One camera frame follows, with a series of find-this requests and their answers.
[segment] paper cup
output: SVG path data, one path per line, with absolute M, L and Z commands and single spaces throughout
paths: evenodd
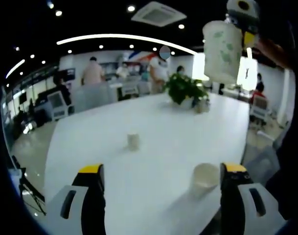
M 242 54 L 242 33 L 231 23 L 211 21 L 203 27 L 204 74 L 213 82 L 236 84 Z
M 202 198 L 207 192 L 219 185 L 219 168 L 210 163 L 197 165 L 192 174 L 190 193 L 196 198 Z
M 132 133 L 127 135 L 128 148 L 131 151 L 139 149 L 139 135 Z

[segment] person in red shirt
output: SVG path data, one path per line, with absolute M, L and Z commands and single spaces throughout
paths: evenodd
M 254 91 L 253 94 L 252 94 L 251 99 L 249 100 L 249 103 L 250 103 L 250 104 L 253 104 L 254 97 L 255 97 L 256 95 L 261 96 L 261 97 L 265 97 L 265 95 L 263 94 L 263 91 L 264 91 L 264 85 L 263 85 L 263 83 L 258 83 L 258 84 L 256 85 L 256 89 L 255 89 L 255 91 Z

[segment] green plant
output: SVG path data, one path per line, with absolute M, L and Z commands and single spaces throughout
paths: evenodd
M 204 96 L 208 97 L 201 80 L 192 79 L 179 73 L 174 73 L 169 77 L 163 90 L 168 90 L 169 96 L 177 104 L 181 104 L 187 97 L 194 99 Z

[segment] black ceiling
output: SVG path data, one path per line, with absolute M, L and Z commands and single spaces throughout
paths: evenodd
M 136 10 L 142 8 L 150 1 L 65 1 L 51 0 L 54 8 L 50 9 L 47 0 L 13 1 L 9 3 L 5 34 L 5 51 L 7 61 L 5 71 L 9 71 L 20 60 L 26 62 L 9 76 L 6 82 L 14 82 L 20 78 L 19 72 L 24 74 L 36 70 L 46 63 L 56 62 L 62 55 L 66 55 L 71 49 L 73 53 L 100 50 L 129 49 L 129 44 L 135 46 L 134 50 L 152 50 L 160 47 L 154 43 L 130 40 L 130 39 L 89 39 L 64 45 L 56 45 L 59 40 L 70 37 L 100 34 L 122 33 L 172 42 L 183 47 L 194 49 L 202 46 L 204 24 L 212 20 L 225 19 L 227 0 L 211 1 L 173 1 L 159 0 L 187 15 L 187 18 L 170 24 L 166 27 L 156 27 L 144 23 L 131 21 L 134 13 L 128 13 L 128 5 L 136 6 Z M 62 16 L 56 17 L 55 11 L 61 10 Z M 178 29 L 178 24 L 184 24 L 184 29 Z M 176 55 L 186 54 L 175 50 Z

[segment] ceiling air conditioner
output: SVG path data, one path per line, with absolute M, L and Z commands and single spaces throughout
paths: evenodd
M 185 14 L 175 10 L 174 8 L 152 1 L 134 14 L 131 20 L 158 27 L 164 27 L 185 18 L 187 18 Z

